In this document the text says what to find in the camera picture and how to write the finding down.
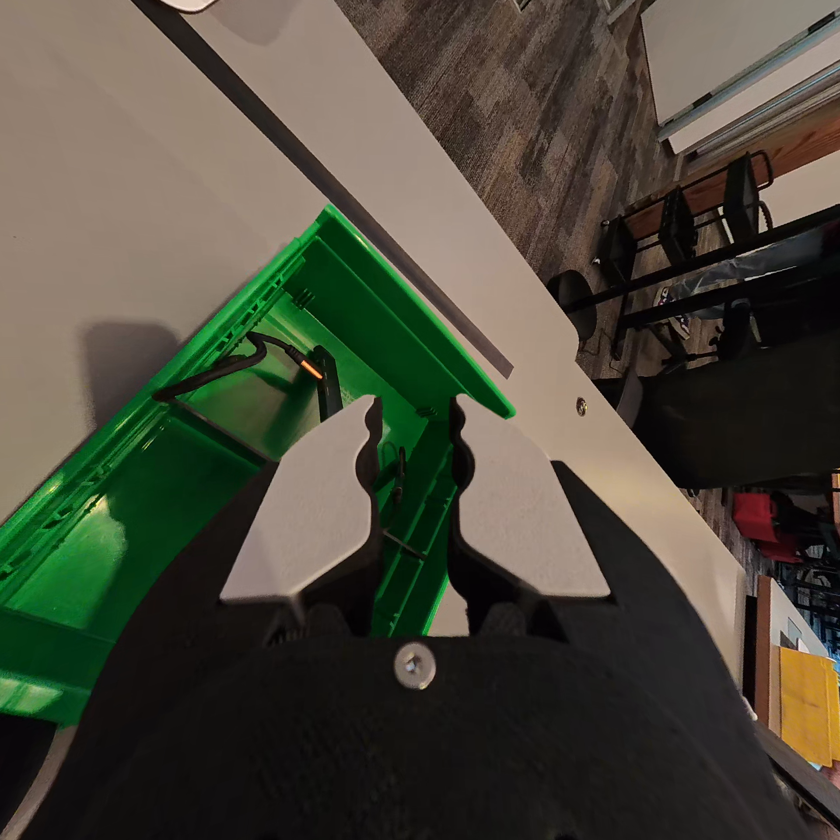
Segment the white whiteboard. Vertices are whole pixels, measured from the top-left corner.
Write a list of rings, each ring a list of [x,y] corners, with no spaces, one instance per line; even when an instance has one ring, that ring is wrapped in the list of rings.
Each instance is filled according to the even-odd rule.
[[[659,1],[640,18],[675,154],[726,148],[838,85],[838,1]]]

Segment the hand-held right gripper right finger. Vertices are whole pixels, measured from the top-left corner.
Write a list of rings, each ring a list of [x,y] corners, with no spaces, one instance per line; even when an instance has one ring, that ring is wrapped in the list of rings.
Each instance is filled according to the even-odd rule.
[[[527,622],[542,605],[612,596],[553,462],[511,421],[468,395],[449,404],[456,493],[447,571],[469,632],[512,604]]]

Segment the green plastic bin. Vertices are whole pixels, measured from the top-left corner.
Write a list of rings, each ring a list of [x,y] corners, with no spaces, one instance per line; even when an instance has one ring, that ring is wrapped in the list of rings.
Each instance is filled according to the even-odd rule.
[[[385,571],[373,637],[426,634],[445,591],[455,494],[449,401],[515,407],[380,253],[328,205],[2,526],[2,714],[78,723],[165,568],[269,462],[319,423],[315,381],[278,348],[177,401],[154,395],[250,333],[334,357],[343,405],[382,399],[376,485]]]

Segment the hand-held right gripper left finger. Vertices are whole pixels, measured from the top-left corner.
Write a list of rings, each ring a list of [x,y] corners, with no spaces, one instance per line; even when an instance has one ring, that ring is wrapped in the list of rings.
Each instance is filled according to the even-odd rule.
[[[220,592],[223,604],[281,605],[298,625],[328,606],[353,635],[371,633],[384,573],[374,492],[382,429],[382,399],[363,395],[288,449]]]

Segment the red bag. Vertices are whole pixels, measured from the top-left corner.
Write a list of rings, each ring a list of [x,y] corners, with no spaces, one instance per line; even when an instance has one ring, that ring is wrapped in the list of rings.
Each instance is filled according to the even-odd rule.
[[[769,494],[735,492],[732,519],[741,535],[752,541],[766,560],[802,564],[802,551],[794,531],[783,524],[780,510]]]

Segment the black rectangular device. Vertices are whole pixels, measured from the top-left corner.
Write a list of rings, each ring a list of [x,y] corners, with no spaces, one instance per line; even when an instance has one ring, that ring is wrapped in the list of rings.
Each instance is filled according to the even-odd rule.
[[[309,360],[321,374],[321,379],[317,382],[318,409],[320,422],[325,423],[343,410],[337,364],[331,353],[320,344],[313,347]]]

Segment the black office chair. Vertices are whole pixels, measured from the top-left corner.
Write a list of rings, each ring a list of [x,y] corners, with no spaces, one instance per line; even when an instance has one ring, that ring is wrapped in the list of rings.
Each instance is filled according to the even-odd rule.
[[[728,305],[724,358],[650,376],[595,379],[679,488],[766,487],[839,465],[838,328],[765,348],[746,304]]]

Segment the black cart with wooden shelves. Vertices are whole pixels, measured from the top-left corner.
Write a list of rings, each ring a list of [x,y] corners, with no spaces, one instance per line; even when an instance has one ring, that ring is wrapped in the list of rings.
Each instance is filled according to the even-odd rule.
[[[723,221],[735,243],[749,240],[761,226],[771,230],[770,210],[761,192],[774,183],[766,150],[746,152],[716,170],[677,184],[625,214],[602,223],[592,264],[609,286],[633,277],[639,253],[662,249],[672,266],[697,256],[700,230]]]

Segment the black round stool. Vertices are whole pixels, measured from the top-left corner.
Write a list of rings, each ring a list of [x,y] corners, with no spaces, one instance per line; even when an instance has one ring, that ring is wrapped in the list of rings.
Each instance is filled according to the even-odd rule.
[[[552,276],[545,287],[574,326],[579,343],[587,342],[596,330],[596,308],[587,307],[581,310],[571,310],[578,301],[587,299],[592,295],[592,289],[587,279],[579,271],[567,269]]]

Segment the yellow padded envelope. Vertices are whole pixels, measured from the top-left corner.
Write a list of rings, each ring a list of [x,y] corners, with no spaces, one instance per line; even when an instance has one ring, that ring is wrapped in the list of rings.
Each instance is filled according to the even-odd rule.
[[[780,649],[782,740],[806,762],[832,768],[839,761],[838,673],[830,658]]]

